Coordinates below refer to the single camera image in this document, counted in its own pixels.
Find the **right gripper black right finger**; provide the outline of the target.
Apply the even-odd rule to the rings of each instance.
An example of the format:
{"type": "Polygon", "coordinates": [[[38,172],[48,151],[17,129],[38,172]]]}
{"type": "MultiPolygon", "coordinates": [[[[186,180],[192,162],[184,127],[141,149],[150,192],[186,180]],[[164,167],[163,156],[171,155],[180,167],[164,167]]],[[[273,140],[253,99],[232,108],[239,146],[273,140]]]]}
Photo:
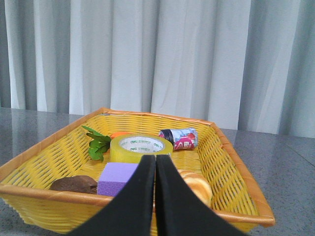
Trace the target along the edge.
{"type": "Polygon", "coordinates": [[[155,208],[159,236],[244,236],[198,199],[168,155],[156,157],[155,208]]]}

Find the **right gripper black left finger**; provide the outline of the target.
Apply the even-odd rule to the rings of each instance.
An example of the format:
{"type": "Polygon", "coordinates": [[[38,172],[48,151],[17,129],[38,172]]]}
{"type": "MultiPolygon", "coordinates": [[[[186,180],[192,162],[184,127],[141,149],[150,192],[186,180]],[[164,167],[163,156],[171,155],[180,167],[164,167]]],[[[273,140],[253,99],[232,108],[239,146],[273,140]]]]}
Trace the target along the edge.
{"type": "Polygon", "coordinates": [[[117,196],[69,236],[149,236],[156,158],[144,155],[117,196]]]}

